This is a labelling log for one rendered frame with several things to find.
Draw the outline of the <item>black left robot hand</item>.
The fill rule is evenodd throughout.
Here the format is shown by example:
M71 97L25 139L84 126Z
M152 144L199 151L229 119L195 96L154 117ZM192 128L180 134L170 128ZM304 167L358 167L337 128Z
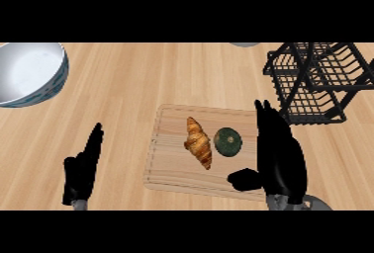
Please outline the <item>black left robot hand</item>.
M74 201L87 201L94 183L96 165L103 138L102 124L96 124L89 135L83 151L63 160L62 204L71 206Z

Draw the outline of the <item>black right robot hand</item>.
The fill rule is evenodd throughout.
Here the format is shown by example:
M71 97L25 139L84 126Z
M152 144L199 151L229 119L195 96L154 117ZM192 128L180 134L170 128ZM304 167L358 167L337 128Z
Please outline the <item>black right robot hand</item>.
M285 195L294 203L307 191L307 167L298 141L285 119L269 101L254 102L257 111L257 170L244 168L227 175L236 191L264 189L267 195Z

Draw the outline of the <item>white bowl with teal pattern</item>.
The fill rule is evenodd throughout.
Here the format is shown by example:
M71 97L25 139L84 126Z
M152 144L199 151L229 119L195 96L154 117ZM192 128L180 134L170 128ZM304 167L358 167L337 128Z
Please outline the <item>white bowl with teal pattern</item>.
M59 42L0 45L0 108L34 106L57 95L68 77L68 57Z

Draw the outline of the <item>golden brown croissant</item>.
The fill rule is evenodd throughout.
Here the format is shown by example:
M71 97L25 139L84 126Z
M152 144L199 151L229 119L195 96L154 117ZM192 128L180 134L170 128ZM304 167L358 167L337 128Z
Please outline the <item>golden brown croissant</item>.
M185 148L198 160L205 170L211 165L210 139L201 125L192 117L186 118L186 141Z

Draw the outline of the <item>pale wooden cutting board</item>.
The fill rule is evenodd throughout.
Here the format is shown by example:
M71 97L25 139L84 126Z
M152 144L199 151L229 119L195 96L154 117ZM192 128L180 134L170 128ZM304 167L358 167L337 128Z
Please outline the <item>pale wooden cutting board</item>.
M261 189L238 191L227 175L257 167L253 111L164 105L157 112L143 184L154 190L250 201Z

